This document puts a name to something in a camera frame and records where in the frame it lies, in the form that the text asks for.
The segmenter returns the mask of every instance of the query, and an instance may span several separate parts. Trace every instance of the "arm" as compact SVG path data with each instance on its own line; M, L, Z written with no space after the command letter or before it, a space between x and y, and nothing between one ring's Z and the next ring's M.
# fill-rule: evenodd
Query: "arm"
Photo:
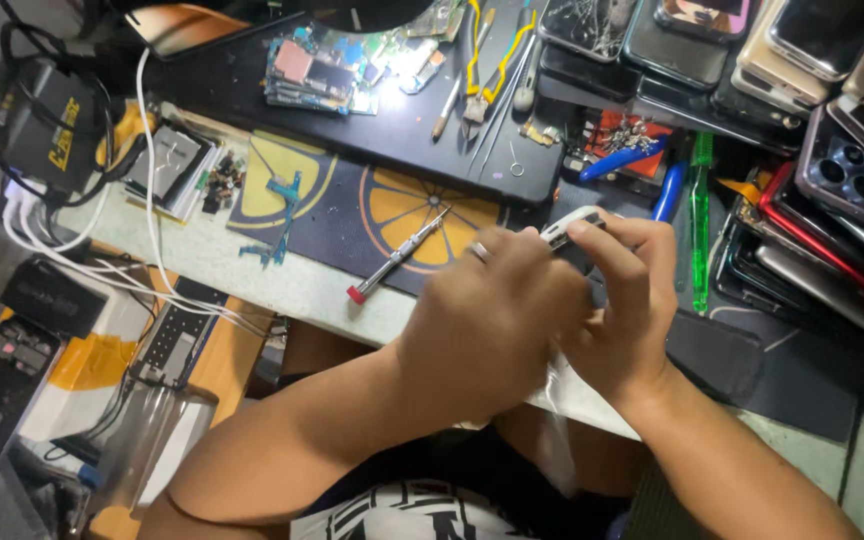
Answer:
M162 538L181 521L190 528L181 537L212 538L216 525L284 523L376 452L505 411L539 388L551 339L587 309L585 281L534 229L479 241L489 263L467 254L429 279L400 338L212 429L143 532Z
M642 437L679 501L726 540L862 538L831 498L666 358L678 308L672 227L604 217L607 232L577 223L569 234L601 268L609 306L562 350Z

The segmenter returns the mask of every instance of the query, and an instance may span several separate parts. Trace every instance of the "red phone case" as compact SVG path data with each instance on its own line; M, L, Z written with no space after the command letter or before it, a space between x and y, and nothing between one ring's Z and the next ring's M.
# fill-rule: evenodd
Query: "red phone case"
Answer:
M798 224L790 220L782 211L773 203L773 198L779 191L779 188L792 180L792 175L795 173L796 164L794 161L789 161L779 167L774 178L765 187L762 192L762 197L758 200L758 211L762 213L769 221L773 222L778 227L781 227L786 233L791 235L810 251L827 261L829 264L839 269L843 274L852 279L858 287L864 289L864 273L856 267L849 264L845 259L840 257L835 252L834 248L827 245L822 240L813 236L808 230L799 227Z

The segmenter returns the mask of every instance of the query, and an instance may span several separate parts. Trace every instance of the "pliers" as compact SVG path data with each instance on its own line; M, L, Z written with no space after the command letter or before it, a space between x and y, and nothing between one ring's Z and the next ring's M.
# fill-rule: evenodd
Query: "pliers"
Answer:
M462 28L462 58L468 59L465 66L465 111L462 114L462 134L467 141L472 141L479 135L479 129L485 121L489 105L496 101L506 83L507 69L515 66L536 30L536 11L522 7L518 13L518 23L515 37L509 50L502 57L498 68L484 85L479 85L478 62L479 50L476 46L481 7L477 0L468 0L468 5L475 11L475 16L467 17Z

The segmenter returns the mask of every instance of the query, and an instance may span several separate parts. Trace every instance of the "orange citrus slice print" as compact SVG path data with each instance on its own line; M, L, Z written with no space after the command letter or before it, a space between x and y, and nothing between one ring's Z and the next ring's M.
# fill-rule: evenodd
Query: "orange citrus slice print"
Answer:
M452 211L442 226L426 238L405 268L431 274L461 256L478 230L499 225L505 214L496 202L474 199L458 191L387 169L366 167L359 186L362 223L375 247L388 257L441 214Z

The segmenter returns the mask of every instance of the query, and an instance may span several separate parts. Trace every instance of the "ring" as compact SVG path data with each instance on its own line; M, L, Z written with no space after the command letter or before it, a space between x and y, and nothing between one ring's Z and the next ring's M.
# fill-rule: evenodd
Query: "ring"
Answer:
M472 242L468 245L467 249L476 259L481 261L482 264L489 264L489 261L492 259L492 254L480 242Z

